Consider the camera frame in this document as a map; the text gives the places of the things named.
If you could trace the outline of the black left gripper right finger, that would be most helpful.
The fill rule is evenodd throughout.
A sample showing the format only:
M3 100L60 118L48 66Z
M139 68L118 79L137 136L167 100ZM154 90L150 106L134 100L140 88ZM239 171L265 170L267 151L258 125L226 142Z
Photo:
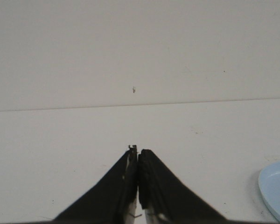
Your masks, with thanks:
M149 149L138 157L139 202L147 221L226 221Z

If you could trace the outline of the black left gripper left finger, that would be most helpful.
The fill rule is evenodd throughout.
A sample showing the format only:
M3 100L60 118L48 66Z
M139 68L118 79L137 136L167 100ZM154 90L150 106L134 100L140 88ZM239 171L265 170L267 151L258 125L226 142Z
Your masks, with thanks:
M137 146L129 146L108 172L54 221L134 221L137 201Z

